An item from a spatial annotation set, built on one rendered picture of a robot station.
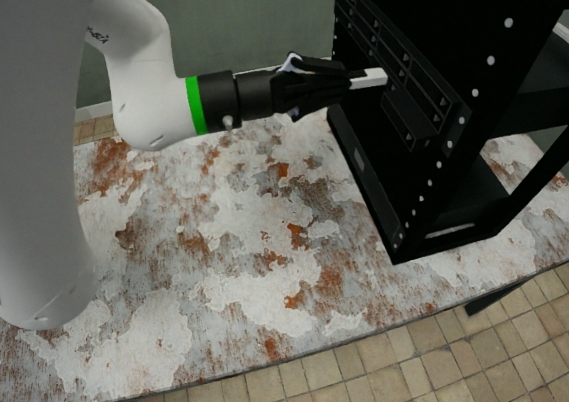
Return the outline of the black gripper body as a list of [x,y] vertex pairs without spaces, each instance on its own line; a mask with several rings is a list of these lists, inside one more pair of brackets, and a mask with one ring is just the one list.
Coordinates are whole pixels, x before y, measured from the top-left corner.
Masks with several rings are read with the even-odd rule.
[[272,117],[274,113],[285,114],[298,105],[286,107],[284,100],[304,95],[304,93],[285,94],[284,87],[302,84],[304,81],[301,75],[294,71],[280,70],[276,72],[281,67],[278,66],[273,70],[235,74],[244,122]]

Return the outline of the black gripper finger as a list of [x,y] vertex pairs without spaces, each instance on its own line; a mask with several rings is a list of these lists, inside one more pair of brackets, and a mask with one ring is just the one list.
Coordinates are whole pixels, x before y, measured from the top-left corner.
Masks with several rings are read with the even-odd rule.
[[348,71],[341,61],[301,56],[293,51],[288,52],[287,56],[288,59],[284,65],[276,72],[280,70],[298,71],[300,69],[315,73],[299,73],[304,83],[286,85],[284,87],[285,94],[341,85],[347,85],[349,88],[352,85],[386,81],[388,78],[382,68]]
[[341,85],[341,86],[310,89],[309,91],[304,91],[304,95],[291,97],[284,100],[284,104],[286,107],[291,107],[295,106],[296,104],[299,104],[296,105],[294,108],[292,108],[286,114],[291,118],[291,121],[293,123],[296,123],[306,115],[309,115],[323,108],[326,108],[328,106],[343,101],[345,99],[344,97],[345,93],[351,89],[384,85],[386,84],[386,82],[387,80],[358,84],[358,85],[352,85],[349,88],[347,87],[347,85]]

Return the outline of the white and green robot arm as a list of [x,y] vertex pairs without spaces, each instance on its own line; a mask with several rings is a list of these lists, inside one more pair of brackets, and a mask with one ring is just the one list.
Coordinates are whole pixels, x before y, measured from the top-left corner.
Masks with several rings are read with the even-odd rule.
[[23,329],[72,321],[98,283],[74,177],[85,41],[105,56],[132,147],[243,126],[233,72],[177,78],[169,26],[146,0],[0,0],[0,317]]

